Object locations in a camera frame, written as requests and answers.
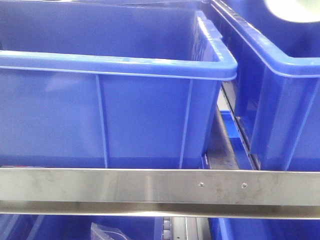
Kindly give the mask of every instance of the bin rim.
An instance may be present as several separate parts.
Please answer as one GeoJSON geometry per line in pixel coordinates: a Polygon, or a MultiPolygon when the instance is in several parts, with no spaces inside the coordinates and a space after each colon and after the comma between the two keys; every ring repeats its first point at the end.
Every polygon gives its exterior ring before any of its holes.
{"type": "Polygon", "coordinates": [[[273,73],[289,78],[320,78],[320,57],[291,57],[222,0],[211,0],[210,4],[273,73]]]}
{"type": "Polygon", "coordinates": [[[193,12],[199,28],[216,55],[216,60],[196,61],[0,50],[0,69],[218,81],[235,79],[237,62],[223,44],[221,34],[202,11],[194,10],[193,12]]]}

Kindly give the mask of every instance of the metal rail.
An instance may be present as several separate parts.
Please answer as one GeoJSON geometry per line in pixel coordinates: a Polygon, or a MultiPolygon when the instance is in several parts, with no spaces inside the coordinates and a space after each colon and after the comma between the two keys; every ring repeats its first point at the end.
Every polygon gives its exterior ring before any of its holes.
{"type": "Polygon", "coordinates": [[[319,172],[234,170],[225,143],[228,170],[0,168],[0,213],[320,219],[319,172]]]}

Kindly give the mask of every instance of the blue plastic bin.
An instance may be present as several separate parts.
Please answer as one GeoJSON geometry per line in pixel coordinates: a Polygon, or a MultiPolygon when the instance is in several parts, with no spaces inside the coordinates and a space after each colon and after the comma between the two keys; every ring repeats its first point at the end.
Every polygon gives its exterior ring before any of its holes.
{"type": "Polygon", "coordinates": [[[214,218],[212,240],[316,240],[319,220],[273,220],[214,218]]]}
{"type": "Polygon", "coordinates": [[[162,217],[40,215],[26,240],[91,240],[91,224],[119,229],[130,240],[162,240],[162,217]]]}
{"type": "Polygon", "coordinates": [[[0,239],[27,239],[35,220],[32,215],[0,214],[0,239]]]}
{"type": "Polygon", "coordinates": [[[263,0],[224,2],[234,11],[213,0],[207,15],[238,62],[223,87],[258,167],[320,171],[320,23],[278,19],[263,0]]]}
{"type": "Polygon", "coordinates": [[[197,168],[237,67],[182,8],[4,0],[0,49],[2,166],[197,168]]]}

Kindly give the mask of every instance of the clear plastic bag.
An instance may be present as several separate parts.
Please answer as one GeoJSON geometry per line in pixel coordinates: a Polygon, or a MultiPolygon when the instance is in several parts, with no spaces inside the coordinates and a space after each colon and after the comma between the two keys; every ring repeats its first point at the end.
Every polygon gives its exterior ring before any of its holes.
{"type": "Polygon", "coordinates": [[[91,240],[131,240],[118,228],[91,224],[91,240]]]}

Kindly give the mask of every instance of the screw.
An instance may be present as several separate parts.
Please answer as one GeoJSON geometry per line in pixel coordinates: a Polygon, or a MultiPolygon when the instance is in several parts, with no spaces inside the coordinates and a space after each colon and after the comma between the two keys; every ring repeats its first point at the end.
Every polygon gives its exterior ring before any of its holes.
{"type": "Polygon", "coordinates": [[[241,184],[241,188],[242,188],[242,189],[246,189],[247,187],[248,187],[248,183],[243,182],[243,183],[241,184]]]}

